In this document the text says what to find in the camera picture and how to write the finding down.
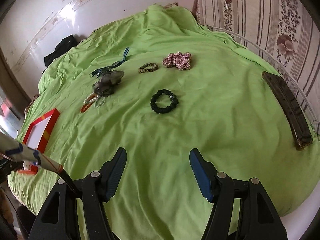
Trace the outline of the blue striped hair band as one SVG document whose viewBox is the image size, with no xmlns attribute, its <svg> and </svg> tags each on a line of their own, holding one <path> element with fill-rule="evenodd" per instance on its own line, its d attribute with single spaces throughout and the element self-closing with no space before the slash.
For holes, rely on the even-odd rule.
<svg viewBox="0 0 320 240">
<path fill-rule="evenodd" d="M 130 51 L 129 47 L 125 48 L 124 53 L 123 53 L 123 58 L 120 61 L 116 61 L 107 67 L 98 68 L 98 69 L 94 70 L 93 72 L 91 72 L 90 77 L 95 76 L 96 78 L 98 78 L 98 77 L 102 76 L 103 74 L 108 74 L 108 73 L 112 72 L 112 70 L 114 68 L 119 67 L 120 65 L 122 65 L 126 61 L 126 57 L 129 53 L 129 51 Z"/>
</svg>

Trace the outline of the black clothing pile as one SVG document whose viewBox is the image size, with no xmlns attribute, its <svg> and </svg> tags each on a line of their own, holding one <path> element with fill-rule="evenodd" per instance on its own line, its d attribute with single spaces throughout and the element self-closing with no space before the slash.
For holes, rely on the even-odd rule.
<svg viewBox="0 0 320 240">
<path fill-rule="evenodd" d="M 44 66 L 49 67 L 49 65 L 58 57 L 68 52 L 71 48 L 76 47 L 79 43 L 73 35 L 69 35 L 61 40 L 54 49 L 54 51 L 44 57 Z"/>
</svg>

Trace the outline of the grey organza scrunchie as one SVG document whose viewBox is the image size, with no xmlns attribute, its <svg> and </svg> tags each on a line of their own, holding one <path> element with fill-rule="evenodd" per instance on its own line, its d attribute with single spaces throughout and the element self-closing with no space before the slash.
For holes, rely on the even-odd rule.
<svg viewBox="0 0 320 240">
<path fill-rule="evenodd" d="M 124 71 L 113 70 L 104 74 L 92 86 L 93 92 L 98 96 L 108 97 L 114 93 L 114 88 L 121 82 Z"/>
</svg>

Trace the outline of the black scrunchie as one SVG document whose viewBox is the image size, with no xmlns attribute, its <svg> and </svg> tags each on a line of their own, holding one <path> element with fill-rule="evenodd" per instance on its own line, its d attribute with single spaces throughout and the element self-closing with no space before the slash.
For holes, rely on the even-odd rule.
<svg viewBox="0 0 320 240">
<path fill-rule="evenodd" d="M 177 96 L 168 89 L 160 89 L 150 99 L 150 107 L 157 114 L 167 114 L 179 104 Z"/>
</svg>

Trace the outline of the floral striped quilt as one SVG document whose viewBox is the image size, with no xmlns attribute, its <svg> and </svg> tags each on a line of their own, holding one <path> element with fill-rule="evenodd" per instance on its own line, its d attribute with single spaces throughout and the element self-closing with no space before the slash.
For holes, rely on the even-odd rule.
<svg viewBox="0 0 320 240">
<path fill-rule="evenodd" d="M 319 131 L 319 29 L 300 0 L 198 0 L 196 16 L 273 65 Z"/>
</svg>

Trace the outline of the green bed sheet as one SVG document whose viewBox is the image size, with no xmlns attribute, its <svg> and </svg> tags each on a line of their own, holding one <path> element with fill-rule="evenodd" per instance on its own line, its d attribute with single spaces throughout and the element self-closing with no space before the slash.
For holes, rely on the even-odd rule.
<svg viewBox="0 0 320 240">
<path fill-rule="evenodd" d="M 123 58 L 124 71 L 108 97 L 91 72 Z M 170 53 L 191 53 L 191 68 L 168 68 Z M 59 118 L 45 155 L 81 179 L 120 147 L 127 163 L 115 196 L 105 204 L 120 239 L 200 239 L 212 205 L 189 163 L 197 148 L 217 170 L 258 178 L 280 216 L 299 207 L 319 181 L 319 139 L 296 150 L 291 129 L 262 72 L 274 68 L 228 34 L 199 25 L 182 7 L 152 5 L 96 29 L 42 75 L 40 96 L 17 136 L 56 108 Z M 150 99 L 171 90 L 176 109 L 157 114 Z"/>
</svg>

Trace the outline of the red shallow box tray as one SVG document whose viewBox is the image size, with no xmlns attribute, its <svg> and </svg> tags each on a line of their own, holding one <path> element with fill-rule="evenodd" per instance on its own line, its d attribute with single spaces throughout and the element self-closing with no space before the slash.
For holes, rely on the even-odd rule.
<svg viewBox="0 0 320 240">
<path fill-rule="evenodd" d="M 20 147 L 22 151 L 18 154 L 19 160 L 28 161 L 32 165 L 55 173 L 60 173 L 63 170 L 61 164 L 44 155 L 59 115 L 60 112 L 54 108 L 29 125 Z"/>
</svg>

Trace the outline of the pink checkered scrunchie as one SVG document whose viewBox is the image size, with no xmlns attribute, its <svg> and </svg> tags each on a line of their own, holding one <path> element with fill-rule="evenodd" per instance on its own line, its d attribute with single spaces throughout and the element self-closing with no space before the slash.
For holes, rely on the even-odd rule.
<svg viewBox="0 0 320 240">
<path fill-rule="evenodd" d="M 189 70 L 191 68 L 191 53 L 170 53 L 162 61 L 162 64 L 168 68 L 176 67 L 178 70 Z"/>
</svg>

